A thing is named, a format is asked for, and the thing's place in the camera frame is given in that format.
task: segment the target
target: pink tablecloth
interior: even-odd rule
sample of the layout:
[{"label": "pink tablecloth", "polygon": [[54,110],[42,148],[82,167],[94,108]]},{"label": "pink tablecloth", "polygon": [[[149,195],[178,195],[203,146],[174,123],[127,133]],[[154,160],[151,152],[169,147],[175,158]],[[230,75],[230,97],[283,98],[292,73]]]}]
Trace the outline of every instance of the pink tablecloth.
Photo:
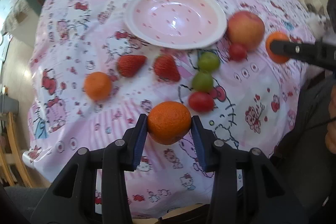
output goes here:
[{"label": "pink tablecloth", "polygon": [[[194,66],[202,50],[175,51],[149,45],[126,29],[123,12],[130,0],[46,0],[31,59],[36,101],[28,114],[31,151],[27,165],[52,181],[80,147],[106,147],[133,127],[140,113],[165,100],[186,102]],[[266,35],[281,30],[293,40],[313,41],[307,13],[297,0],[216,0],[227,17],[237,10],[259,15]],[[306,66],[291,60],[274,64],[265,44],[241,63],[229,61],[225,38],[206,49],[221,59],[213,74],[214,111],[201,115],[204,127],[237,149],[260,147],[266,155],[294,125]],[[152,63],[161,52],[174,55],[181,74],[176,84],[158,81]],[[148,62],[131,79],[116,71],[121,54],[143,54]],[[85,75],[103,71],[113,81],[105,102],[92,102],[83,92]],[[125,174],[133,217],[159,217],[173,208],[208,203],[213,174],[198,164],[188,134],[170,146],[149,136],[140,166]],[[100,203],[101,172],[96,203]]]}]

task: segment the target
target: silver bolt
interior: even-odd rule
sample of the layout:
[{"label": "silver bolt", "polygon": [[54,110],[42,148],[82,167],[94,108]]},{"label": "silver bolt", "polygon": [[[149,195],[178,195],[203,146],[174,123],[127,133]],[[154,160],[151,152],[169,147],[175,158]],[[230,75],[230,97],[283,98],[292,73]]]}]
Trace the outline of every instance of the silver bolt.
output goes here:
[{"label": "silver bolt", "polygon": [[215,140],[215,141],[213,142],[213,144],[214,144],[215,146],[221,147],[221,146],[224,145],[224,142],[223,142],[222,140]]},{"label": "silver bolt", "polygon": [[123,139],[118,139],[115,141],[116,146],[123,146],[125,144],[125,141]]},{"label": "silver bolt", "polygon": [[261,154],[261,150],[259,148],[252,148],[252,154],[259,156]]},{"label": "silver bolt", "polygon": [[85,147],[82,147],[82,148],[80,148],[80,149],[78,149],[78,154],[80,154],[80,155],[84,155],[86,152],[87,152],[87,149],[85,148]]}]

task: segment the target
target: pink bowl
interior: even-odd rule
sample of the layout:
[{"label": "pink bowl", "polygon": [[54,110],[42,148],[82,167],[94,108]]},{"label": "pink bowl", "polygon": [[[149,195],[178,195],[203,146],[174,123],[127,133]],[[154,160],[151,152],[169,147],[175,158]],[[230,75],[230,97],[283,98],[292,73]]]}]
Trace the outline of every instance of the pink bowl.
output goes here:
[{"label": "pink bowl", "polygon": [[132,0],[125,23],[137,37],[175,49],[209,46],[227,27],[225,13],[214,0]]}]

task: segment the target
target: tangerine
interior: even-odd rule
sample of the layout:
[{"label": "tangerine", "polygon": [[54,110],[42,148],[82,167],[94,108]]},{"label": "tangerine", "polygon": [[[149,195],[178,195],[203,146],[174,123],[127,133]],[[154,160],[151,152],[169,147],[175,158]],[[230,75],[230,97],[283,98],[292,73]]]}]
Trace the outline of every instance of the tangerine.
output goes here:
[{"label": "tangerine", "polygon": [[283,33],[283,32],[273,32],[271,33],[265,42],[265,47],[266,47],[266,51],[268,53],[269,58],[271,58],[271,60],[277,64],[283,64],[286,63],[290,58],[287,56],[283,56],[283,55],[278,55],[278,54],[274,54],[271,49],[270,49],[270,44],[273,40],[281,40],[281,41],[289,41],[289,37]]},{"label": "tangerine", "polygon": [[110,77],[101,72],[96,71],[85,77],[84,91],[94,101],[105,100],[112,89]]},{"label": "tangerine", "polygon": [[184,137],[191,127],[188,108],[173,101],[162,102],[148,115],[147,129],[154,141],[160,144],[173,144]]}]

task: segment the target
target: red cherry tomato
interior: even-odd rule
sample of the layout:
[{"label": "red cherry tomato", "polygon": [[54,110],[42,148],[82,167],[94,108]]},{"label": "red cherry tomato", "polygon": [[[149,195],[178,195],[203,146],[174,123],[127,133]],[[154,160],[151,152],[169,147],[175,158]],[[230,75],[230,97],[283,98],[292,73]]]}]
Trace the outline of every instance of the red cherry tomato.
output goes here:
[{"label": "red cherry tomato", "polygon": [[196,112],[208,112],[213,110],[215,102],[212,97],[201,91],[192,93],[188,99],[189,106]]},{"label": "red cherry tomato", "polygon": [[230,58],[234,61],[241,61],[247,56],[246,48],[241,44],[231,44],[229,47]]}]

